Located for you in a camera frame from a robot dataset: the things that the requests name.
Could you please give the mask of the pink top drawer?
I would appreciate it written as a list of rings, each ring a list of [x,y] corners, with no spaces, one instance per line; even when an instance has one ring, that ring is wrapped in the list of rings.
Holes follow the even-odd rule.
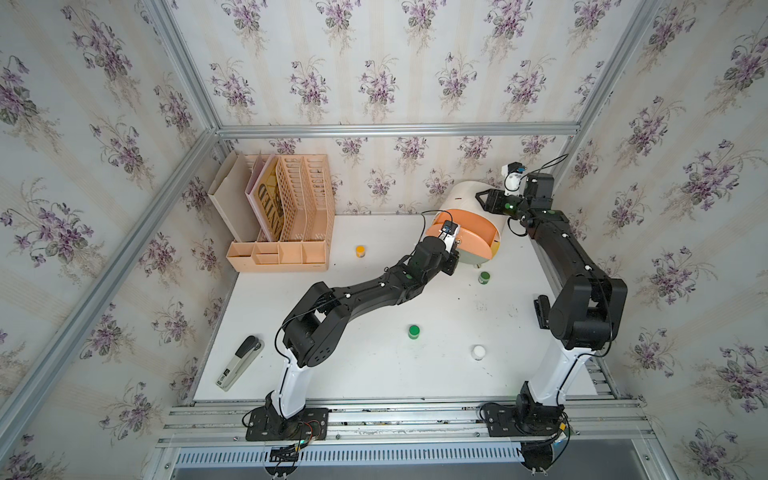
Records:
[[[506,222],[502,215],[483,210],[450,209],[437,214],[427,228],[427,236],[437,237],[445,221],[459,226],[456,241],[460,261],[468,264],[482,264],[492,260],[501,246],[501,234]]]

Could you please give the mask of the white paint can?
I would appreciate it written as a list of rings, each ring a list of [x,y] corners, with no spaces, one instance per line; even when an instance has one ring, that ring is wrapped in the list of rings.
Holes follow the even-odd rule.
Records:
[[[471,356],[476,361],[481,361],[486,356],[486,349],[483,345],[474,345],[471,350]]]

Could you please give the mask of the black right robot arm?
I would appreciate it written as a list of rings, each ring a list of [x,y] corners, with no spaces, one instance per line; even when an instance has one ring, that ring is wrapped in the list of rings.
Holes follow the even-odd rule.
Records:
[[[517,396],[514,418],[520,429],[564,417],[567,392],[592,358],[602,358],[616,339],[626,303],[626,283],[605,273],[589,257],[567,216],[551,200],[533,193],[521,196],[499,189],[475,195],[480,207],[518,221],[526,235],[549,258],[561,283],[556,299],[534,301],[539,326],[555,339],[532,379]]]

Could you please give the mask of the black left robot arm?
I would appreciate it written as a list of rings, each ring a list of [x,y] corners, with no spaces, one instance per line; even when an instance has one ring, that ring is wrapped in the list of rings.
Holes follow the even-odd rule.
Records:
[[[456,236],[443,232],[424,237],[377,278],[347,287],[313,284],[279,329],[285,370],[279,388],[266,397],[271,411],[284,420],[298,415],[306,406],[312,369],[336,350],[352,320],[416,298],[438,274],[452,275],[458,260]]]

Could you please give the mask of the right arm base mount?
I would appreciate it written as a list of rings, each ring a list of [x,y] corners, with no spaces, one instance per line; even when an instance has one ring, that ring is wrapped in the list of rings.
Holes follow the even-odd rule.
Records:
[[[557,437],[565,428],[565,407],[545,405],[534,398],[529,382],[523,383],[514,405],[487,402],[479,417],[491,437]]]

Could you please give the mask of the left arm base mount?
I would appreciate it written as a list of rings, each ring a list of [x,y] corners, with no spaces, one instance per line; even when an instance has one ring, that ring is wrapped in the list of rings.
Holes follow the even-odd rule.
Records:
[[[256,407],[241,418],[246,428],[245,439],[250,442],[295,440],[325,440],[330,410],[304,408],[290,418],[280,415],[276,394],[270,392],[263,406]]]

